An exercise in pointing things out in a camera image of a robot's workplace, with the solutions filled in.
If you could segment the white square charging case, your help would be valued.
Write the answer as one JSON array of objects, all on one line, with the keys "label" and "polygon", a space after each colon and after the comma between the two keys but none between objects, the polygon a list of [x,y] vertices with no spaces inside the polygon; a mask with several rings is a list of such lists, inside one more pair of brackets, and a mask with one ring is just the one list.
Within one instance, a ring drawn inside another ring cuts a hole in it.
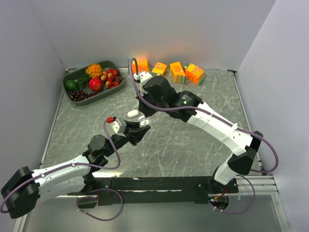
[{"label": "white square charging case", "polygon": [[145,116],[140,116],[138,118],[138,121],[139,121],[140,128],[146,127],[146,126],[150,125],[151,122],[152,122],[151,119],[146,118]]}]

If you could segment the white oval earbud case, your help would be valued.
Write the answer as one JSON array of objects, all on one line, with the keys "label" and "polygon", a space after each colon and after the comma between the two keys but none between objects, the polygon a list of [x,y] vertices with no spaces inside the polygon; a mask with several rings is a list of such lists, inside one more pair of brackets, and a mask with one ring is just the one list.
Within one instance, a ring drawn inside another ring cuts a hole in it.
[{"label": "white oval earbud case", "polygon": [[134,118],[134,117],[137,117],[139,115],[139,111],[138,110],[131,110],[127,113],[127,117],[128,118]]}]

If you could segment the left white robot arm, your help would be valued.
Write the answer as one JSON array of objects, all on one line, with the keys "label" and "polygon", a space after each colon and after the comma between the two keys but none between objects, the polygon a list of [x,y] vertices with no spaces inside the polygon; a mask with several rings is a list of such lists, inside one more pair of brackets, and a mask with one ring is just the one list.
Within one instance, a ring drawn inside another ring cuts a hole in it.
[{"label": "left white robot arm", "polygon": [[111,125],[114,134],[93,136],[83,154],[52,167],[18,169],[0,190],[3,197],[1,213],[16,219],[51,198],[74,192],[92,193],[96,187],[92,173],[107,169],[109,156],[115,154],[120,159],[118,149],[127,143],[137,145],[151,128],[149,119],[130,122],[110,117],[104,122],[107,124]]}]

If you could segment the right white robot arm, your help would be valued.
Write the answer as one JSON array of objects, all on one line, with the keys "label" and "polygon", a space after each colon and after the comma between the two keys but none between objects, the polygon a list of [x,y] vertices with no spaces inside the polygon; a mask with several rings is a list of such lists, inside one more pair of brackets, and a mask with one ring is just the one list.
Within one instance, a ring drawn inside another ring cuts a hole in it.
[{"label": "right white robot arm", "polygon": [[165,112],[171,118],[196,126],[231,150],[231,155],[214,172],[211,187],[222,192],[238,174],[247,175],[256,157],[262,134],[255,138],[240,131],[217,112],[212,110],[200,97],[190,91],[176,92],[168,80],[162,76],[152,76],[144,72],[135,74],[133,79],[138,88],[139,111],[146,117],[156,112]]}]

